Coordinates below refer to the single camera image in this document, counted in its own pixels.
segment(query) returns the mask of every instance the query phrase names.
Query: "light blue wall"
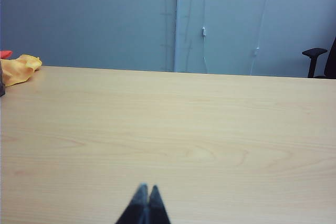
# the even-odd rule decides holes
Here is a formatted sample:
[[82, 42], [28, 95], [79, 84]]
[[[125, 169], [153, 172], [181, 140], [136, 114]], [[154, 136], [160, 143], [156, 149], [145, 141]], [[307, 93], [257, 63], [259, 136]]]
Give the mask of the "light blue wall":
[[301, 52], [336, 35], [336, 0], [2, 0], [1, 12], [3, 49], [56, 66], [305, 77]]
[[45, 65], [172, 71], [176, 0], [2, 0], [1, 43]]
[[[312, 47], [330, 50], [336, 36], [336, 0], [182, 3], [178, 71], [306, 77], [310, 61], [301, 52]], [[323, 74], [327, 56], [320, 56], [316, 75]]]

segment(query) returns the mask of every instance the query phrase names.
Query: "wood grain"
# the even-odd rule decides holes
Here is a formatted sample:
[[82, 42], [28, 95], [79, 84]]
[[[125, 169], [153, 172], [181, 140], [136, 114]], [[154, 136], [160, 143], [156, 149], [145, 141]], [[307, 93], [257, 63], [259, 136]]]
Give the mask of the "wood grain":
[[2, 223], [336, 223], [336, 81], [42, 67], [1, 99]]

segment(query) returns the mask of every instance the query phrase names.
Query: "office chair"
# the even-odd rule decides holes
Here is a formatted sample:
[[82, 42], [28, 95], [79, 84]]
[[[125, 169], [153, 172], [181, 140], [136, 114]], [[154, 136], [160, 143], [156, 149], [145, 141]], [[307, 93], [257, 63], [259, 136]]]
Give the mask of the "office chair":
[[[328, 50], [323, 48], [312, 48], [302, 52], [303, 55], [310, 58], [308, 78], [314, 78], [317, 58], [325, 52], [328, 52]], [[315, 76], [315, 78], [336, 79], [336, 38], [330, 49], [327, 63], [325, 64], [324, 76]]]

